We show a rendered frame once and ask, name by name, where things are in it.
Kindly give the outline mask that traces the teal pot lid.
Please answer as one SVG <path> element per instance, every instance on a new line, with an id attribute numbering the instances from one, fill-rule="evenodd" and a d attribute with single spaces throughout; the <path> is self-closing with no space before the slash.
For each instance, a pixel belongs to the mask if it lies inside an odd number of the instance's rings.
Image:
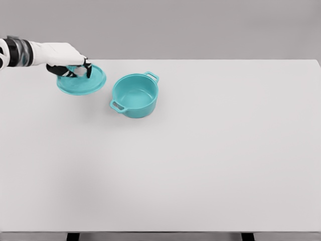
<path id="1" fill-rule="evenodd" d="M 57 77 L 57 87 L 70 95 L 88 95 L 100 90 L 106 82 L 105 72 L 96 65 L 92 65 L 90 78 L 86 74 L 81 77 Z"/>

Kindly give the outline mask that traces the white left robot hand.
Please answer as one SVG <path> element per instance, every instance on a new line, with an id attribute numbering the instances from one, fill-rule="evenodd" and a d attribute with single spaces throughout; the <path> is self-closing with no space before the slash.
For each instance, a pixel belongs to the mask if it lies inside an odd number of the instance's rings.
<path id="1" fill-rule="evenodd" d="M 92 64 L 69 43 L 43 43 L 46 68 L 61 77 L 91 77 Z"/>

